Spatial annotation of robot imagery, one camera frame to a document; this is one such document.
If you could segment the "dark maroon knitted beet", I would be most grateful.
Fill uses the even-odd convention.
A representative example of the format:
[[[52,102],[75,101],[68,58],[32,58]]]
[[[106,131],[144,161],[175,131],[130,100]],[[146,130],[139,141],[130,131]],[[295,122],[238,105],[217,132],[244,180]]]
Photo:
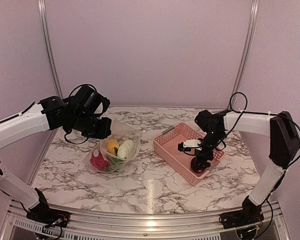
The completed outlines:
[[[211,163],[208,161],[199,162],[198,160],[193,158],[190,162],[190,168],[195,174],[201,174],[210,167]]]

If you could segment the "peach knitted fruit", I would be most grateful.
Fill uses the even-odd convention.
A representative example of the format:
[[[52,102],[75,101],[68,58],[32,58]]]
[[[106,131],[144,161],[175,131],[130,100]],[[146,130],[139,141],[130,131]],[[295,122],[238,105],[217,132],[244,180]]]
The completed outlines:
[[[117,155],[117,152],[120,148],[120,144],[115,140],[109,140],[107,145],[107,152],[112,155]]]

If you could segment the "clear polka dot zip bag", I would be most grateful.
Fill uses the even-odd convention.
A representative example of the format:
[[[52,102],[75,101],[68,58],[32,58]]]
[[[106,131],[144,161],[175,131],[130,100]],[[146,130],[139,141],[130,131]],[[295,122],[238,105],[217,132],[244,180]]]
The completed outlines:
[[[83,164],[92,173],[113,173],[134,160],[140,151],[142,132],[125,123],[113,121],[111,135],[102,139],[84,157]]]

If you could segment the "white knitted radish front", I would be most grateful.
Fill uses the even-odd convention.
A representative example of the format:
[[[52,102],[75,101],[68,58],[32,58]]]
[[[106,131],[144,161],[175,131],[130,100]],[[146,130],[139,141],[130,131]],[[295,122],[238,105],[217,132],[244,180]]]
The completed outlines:
[[[134,142],[130,139],[125,140],[117,151],[117,156],[122,159],[127,159],[134,148]]]

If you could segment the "white knitted radish with leaves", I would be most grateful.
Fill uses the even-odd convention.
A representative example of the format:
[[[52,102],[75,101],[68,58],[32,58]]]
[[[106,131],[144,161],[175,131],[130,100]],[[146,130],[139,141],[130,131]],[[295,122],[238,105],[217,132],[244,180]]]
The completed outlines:
[[[107,161],[107,166],[103,171],[106,173],[115,172],[119,170],[125,163],[125,160],[117,157],[110,157],[110,159]]]

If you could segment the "pink plastic basket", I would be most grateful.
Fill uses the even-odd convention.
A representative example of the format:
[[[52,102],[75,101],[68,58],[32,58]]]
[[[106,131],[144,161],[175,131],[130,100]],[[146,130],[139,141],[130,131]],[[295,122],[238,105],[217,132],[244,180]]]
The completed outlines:
[[[166,161],[177,173],[179,173],[192,186],[199,184],[224,158],[223,151],[213,151],[213,160],[209,160],[210,167],[200,173],[191,169],[191,161],[194,158],[194,151],[188,155],[178,150],[178,144],[187,140],[197,140],[204,136],[196,132],[185,123],[178,123],[153,139],[154,151]]]

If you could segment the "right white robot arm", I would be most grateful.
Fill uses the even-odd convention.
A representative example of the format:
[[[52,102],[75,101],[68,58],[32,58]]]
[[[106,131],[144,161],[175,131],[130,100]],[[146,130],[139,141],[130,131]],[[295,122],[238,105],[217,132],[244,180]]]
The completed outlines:
[[[211,148],[232,131],[246,135],[249,150],[260,150],[259,156],[268,157],[262,175],[248,196],[255,206],[261,205],[292,164],[300,150],[300,130],[288,111],[280,113],[249,113],[223,110],[211,113],[203,110],[195,123],[206,133],[204,140]]]

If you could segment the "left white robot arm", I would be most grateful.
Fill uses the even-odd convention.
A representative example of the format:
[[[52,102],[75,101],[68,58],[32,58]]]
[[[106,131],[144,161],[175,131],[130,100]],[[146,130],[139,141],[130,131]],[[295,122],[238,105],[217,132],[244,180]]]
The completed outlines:
[[[112,120],[103,114],[110,100],[91,84],[77,86],[66,98],[51,96],[32,103],[24,111],[0,120],[0,150],[37,133],[63,128],[66,135],[80,132],[86,140],[103,140],[111,135]],[[38,190],[9,172],[0,161],[0,190],[32,211],[43,223],[53,219],[53,211]]]

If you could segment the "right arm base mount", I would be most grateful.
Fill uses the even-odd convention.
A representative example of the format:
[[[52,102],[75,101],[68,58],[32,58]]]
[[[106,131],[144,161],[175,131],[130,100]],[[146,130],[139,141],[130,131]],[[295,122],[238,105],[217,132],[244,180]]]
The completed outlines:
[[[219,216],[219,222],[224,229],[237,228],[257,222],[262,222],[262,205],[255,205],[247,196],[242,202],[242,209],[224,212]]]

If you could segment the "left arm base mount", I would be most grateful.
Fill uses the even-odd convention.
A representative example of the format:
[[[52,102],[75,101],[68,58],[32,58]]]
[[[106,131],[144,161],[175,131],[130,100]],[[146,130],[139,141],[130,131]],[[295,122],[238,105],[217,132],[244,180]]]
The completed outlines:
[[[42,191],[35,188],[38,194],[39,203],[34,208],[30,208],[26,214],[26,218],[46,224],[47,228],[60,225],[66,228],[69,222],[70,213],[63,210],[50,208],[47,199]]]

